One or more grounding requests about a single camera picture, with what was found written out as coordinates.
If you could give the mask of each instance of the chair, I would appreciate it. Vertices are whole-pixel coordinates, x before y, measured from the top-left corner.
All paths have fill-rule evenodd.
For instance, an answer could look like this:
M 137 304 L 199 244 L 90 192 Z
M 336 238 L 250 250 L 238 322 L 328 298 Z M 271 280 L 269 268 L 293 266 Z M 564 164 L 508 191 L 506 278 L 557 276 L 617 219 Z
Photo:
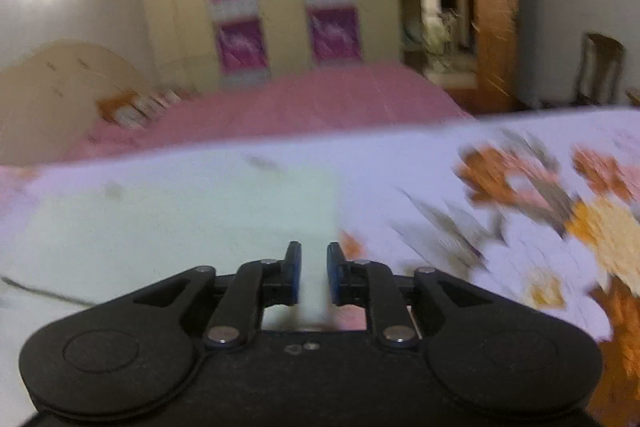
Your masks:
M 542 107 L 552 109 L 612 105 L 618 93 L 624 56 L 625 47 L 616 39 L 599 33 L 585 33 L 582 37 L 582 61 L 575 81 L 574 99 L 570 102 L 542 100 Z

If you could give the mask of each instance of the beige headboard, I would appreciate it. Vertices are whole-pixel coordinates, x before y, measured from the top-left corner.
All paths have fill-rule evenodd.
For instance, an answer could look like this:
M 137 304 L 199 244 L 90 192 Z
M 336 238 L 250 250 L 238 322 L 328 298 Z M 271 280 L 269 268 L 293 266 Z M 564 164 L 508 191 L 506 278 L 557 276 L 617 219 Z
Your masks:
M 0 71 L 0 164 L 52 162 L 99 118 L 95 101 L 150 83 L 126 60 L 87 42 L 59 41 Z

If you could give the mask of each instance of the wooden door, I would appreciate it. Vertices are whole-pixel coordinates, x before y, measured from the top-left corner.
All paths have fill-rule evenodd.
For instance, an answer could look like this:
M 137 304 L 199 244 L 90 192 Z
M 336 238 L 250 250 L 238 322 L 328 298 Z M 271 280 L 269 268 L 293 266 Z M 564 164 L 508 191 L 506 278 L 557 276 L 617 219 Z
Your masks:
M 518 0 L 476 0 L 478 95 L 480 113 L 513 108 Z

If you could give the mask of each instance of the purple floral picture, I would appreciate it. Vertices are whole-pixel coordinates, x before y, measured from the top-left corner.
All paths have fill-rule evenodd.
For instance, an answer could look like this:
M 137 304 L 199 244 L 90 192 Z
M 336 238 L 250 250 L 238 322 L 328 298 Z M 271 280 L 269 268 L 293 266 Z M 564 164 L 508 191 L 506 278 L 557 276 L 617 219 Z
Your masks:
M 360 31 L 354 8 L 310 12 L 309 30 L 317 62 L 360 59 Z
M 225 74 L 267 67 L 262 29 L 257 19 L 221 26 L 218 49 Z

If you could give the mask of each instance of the metal screw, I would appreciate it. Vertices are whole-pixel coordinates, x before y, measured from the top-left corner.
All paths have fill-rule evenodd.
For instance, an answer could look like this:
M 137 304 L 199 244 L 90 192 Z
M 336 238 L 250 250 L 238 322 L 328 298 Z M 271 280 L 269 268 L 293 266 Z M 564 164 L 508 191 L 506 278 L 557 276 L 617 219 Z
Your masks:
M 317 351 L 318 349 L 320 349 L 320 344 L 313 341 L 306 341 L 304 344 L 302 344 L 302 347 L 304 347 L 307 351 Z
M 289 346 L 284 348 L 284 352 L 295 357 L 302 353 L 302 346 L 300 346 L 300 344 L 289 344 Z
M 240 331 L 231 326 L 215 326 L 207 331 L 207 336 L 217 344 L 228 344 L 240 336 Z
M 400 344 L 412 340 L 415 337 L 415 330 L 407 326 L 389 326 L 382 334 L 388 341 Z

